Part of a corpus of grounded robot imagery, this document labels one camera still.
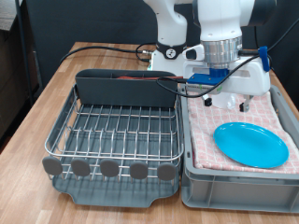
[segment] plastic storage bin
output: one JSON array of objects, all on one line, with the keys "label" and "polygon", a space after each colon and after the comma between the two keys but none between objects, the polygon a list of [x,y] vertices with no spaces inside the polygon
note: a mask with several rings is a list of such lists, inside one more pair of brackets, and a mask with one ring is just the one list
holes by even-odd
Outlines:
[{"label": "plastic storage bin", "polygon": [[[272,103],[282,127],[299,146],[299,124],[277,87]],[[193,167],[187,100],[181,99],[184,125],[182,201],[189,207],[299,213],[299,175],[196,169]]]}]

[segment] dish towel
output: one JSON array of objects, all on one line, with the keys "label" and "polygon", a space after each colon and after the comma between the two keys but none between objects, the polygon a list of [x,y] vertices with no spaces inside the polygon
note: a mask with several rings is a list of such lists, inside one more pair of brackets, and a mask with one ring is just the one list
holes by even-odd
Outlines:
[{"label": "dish towel", "polygon": [[[219,109],[216,106],[204,106],[202,98],[188,99],[194,167],[224,171],[299,174],[298,148],[281,127],[271,104],[270,92],[264,96],[254,97],[247,113],[239,112],[239,105],[243,102],[245,102],[243,96],[237,95],[235,108],[228,110]],[[216,146],[213,138],[215,130],[228,122],[252,123],[275,133],[287,145],[290,151],[289,159],[283,165],[272,169],[253,168],[231,160]]]}]

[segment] blue plate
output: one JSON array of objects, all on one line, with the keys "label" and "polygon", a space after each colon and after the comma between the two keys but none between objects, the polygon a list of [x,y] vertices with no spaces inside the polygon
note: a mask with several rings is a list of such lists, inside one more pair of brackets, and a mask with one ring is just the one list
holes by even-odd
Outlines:
[{"label": "blue plate", "polygon": [[248,166],[274,168],[289,158],[286,144],[277,135],[254,124],[222,124],[214,139],[225,155]]}]

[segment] metal wire grid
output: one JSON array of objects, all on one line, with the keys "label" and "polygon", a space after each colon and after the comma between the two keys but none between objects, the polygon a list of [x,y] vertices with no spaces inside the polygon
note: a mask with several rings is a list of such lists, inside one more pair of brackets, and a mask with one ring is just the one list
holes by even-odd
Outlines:
[{"label": "metal wire grid", "polygon": [[102,175],[99,172],[100,161],[110,158],[119,164],[119,181],[122,176],[130,177],[133,161],[144,161],[149,167],[148,181],[148,178],[158,177],[157,167],[161,162],[172,162],[178,166],[182,151],[177,126],[176,109],[78,106],[76,97],[60,130],[64,133],[63,137],[60,137],[61,134],[57,136],[50,154],[61,160],[63,179],[73,174],[72,159],[81,157],[90,164],[91,180]]}]

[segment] dark floor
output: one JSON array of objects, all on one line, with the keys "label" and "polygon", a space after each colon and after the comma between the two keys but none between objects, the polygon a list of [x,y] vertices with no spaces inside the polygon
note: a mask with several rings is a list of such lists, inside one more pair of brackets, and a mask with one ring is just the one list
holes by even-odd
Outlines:
[{"label": "dark floor", "polygon": [[8,144],[10,138],[12,135],[17,131],[19,126],[21,125],[22,121],[25,119],[26,115],[28,114],[30,110],[30,102],[27,100],[23,107],[21,108],[19,114],[17,117],[12,121],[11,125],[7,129],[6,133],[3,135],[3,137],[0,139],[0,154],[5,149],[6,145]]}]

